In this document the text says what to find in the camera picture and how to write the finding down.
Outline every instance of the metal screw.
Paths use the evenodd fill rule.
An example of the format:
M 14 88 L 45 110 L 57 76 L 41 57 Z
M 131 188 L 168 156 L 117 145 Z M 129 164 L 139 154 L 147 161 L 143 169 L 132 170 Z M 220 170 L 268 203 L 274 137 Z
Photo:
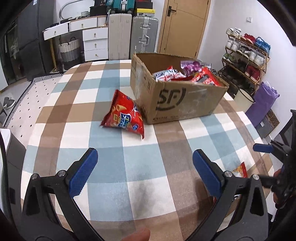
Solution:
M 36 179 L 38 177 L 38 174 L 37 173 L 34 173 L 32 176 L 31 176 L 31 178 L 34 180 L 34 179 Z
M 59 177 L 63 177 L 66 174 L 66 171 L 61 170 L 57 174 L 58 174 Z
M 232 172 L 230 172 L 230 171 L 226 171 L 226 172 L 224 172 L 224 175 L 225 175 L 225 177 L 232 177 Z
M 254 178 L 255 180 L 259 180 L 259 176 L 256 175 L 256 174 L 253 175 L 253 178 Z

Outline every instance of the tablecloth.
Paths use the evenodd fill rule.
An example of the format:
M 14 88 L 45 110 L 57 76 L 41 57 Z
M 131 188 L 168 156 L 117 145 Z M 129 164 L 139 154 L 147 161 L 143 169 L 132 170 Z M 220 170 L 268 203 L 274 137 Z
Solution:
M 192 164 L 193 151 L 202 149 L 223 171 L 244 162 L 249 176 L 272 174 L 272 162 L 269 155 L 252 150 L 262 140 L 227 93 L 212 115 L 145 125 L 144 140 L 123 129 L 101 127 L 116 89 L 134 99 L 130 74 L 130 60 L 88 62 L 64 74 L 30 138 L 21 197 L 33 173 L 67 170 L 93 147 L 98 163 L 74 199 L 100 235 L 120 240 L 145 226 L 151 240 L 185 240 L 213 205 Z

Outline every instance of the blue gripper pad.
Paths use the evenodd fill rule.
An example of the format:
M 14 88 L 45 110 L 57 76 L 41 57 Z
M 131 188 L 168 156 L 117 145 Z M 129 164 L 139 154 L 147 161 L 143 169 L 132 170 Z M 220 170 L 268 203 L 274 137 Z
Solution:
M 274 151 L 274 148 L 272 147 L 272 145 L 265 145 L 265 144 L 256 143 L 253 145 L 253 151 L 272 153 Z
M 198 174 L 200 175 L 205 186 L 207 187 L 210 195 L 219 199 L 222 194 L 221 181 L 217 177 L 217 175 L 214 173 L 214 171 L 212 170 L 208 162 L 205 160 L 205 158 L 207 157 L 206 156 L 203 157 L 201 153 L 198 150 L 196 150 L 193 153 L 193 157 L 192 157 L 193 165 L 197 170 Z
M 83 156 L 82 159 L 84 159 L 83 164 L 69 181 L 69 195 L 71 198 L 81 193 L 87 179 L 98 162 L 98 151 L 92 149 L 91 152 L 86 157 Z

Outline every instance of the wooden door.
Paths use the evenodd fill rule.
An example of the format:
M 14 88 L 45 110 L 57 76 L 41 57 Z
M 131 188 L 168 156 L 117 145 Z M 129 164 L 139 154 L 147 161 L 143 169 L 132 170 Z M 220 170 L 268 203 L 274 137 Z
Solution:
M 168 0 L 160 53 L 195 57 L 199 50 L 208 0 Z

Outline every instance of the cardboard box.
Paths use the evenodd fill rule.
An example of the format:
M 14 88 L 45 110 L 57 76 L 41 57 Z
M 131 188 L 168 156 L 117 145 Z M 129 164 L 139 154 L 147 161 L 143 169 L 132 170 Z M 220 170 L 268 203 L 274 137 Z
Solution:
M 148 124 L 210 115 L 229 85 L 221 78 L 221 87 L 188 81 L 156 82 L 151 74 L 173 66 L 182 71 L 181 60 L 188 57 L 158 53 L 135 53 L 131 66 L 131 88 Z

